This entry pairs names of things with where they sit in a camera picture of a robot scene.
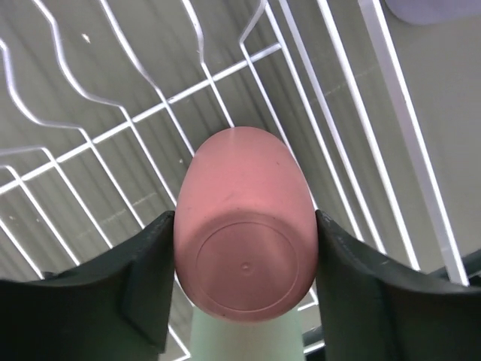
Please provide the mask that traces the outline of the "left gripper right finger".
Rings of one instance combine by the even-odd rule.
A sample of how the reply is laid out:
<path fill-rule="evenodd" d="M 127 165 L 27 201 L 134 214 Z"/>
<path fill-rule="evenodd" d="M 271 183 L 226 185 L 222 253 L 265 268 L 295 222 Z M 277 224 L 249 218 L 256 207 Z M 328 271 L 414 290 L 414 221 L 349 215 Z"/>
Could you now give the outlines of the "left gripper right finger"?
<path fill-rule="evenodd" d="M 328 360 L 478 360 L 480 288 L 415 271 L 316 211 Z"/>

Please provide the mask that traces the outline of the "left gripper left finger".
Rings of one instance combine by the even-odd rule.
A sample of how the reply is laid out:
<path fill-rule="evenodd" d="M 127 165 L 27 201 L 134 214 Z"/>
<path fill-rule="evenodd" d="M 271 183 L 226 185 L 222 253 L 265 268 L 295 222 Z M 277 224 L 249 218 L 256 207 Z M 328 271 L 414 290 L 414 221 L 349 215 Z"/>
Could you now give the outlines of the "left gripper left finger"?
<path fill-rule="evenodd" d="M 174 285 L 174 212 L 43 280 L 1 282 L 3 360 L 156 360 Z"/>

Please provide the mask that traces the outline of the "green cup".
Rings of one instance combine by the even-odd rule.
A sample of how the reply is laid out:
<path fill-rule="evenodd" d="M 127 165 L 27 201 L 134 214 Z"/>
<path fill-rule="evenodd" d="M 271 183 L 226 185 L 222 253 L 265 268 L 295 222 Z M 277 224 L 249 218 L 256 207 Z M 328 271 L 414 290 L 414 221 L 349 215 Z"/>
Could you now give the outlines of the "green cup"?
<path fill-rule="evenodd" d="M 233 323 L 195 308 L 189 350 L 192 360 L 304 360 L 304 344 L 296 310 L 260 323 Z"/>

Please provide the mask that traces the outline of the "pink cup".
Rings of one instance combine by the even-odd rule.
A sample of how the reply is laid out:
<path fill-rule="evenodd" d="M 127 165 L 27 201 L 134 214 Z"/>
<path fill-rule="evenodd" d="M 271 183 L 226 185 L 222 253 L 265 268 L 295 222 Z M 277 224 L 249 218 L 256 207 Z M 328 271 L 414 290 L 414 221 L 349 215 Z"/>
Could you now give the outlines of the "pink cup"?
<path fill-rule="evenodd" d="M 317 259 L 313 202 L 288 147 L 248 126 L 210 136 L 174 216 L 175 267 L 190 300 L 227 320 L 271 320 L 304 298 Z"/>

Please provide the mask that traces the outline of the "purple cup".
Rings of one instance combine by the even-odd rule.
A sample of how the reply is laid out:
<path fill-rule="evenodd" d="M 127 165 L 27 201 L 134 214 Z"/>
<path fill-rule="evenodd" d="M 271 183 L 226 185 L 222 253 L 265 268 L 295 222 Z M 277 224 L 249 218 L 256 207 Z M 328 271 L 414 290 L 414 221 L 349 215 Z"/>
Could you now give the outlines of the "purple cup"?
<path fill-rule="evenodd" d="M 432 25 L 480 15 L 480 0 L 385 0 L 387 8 L 412 25 Z"/>

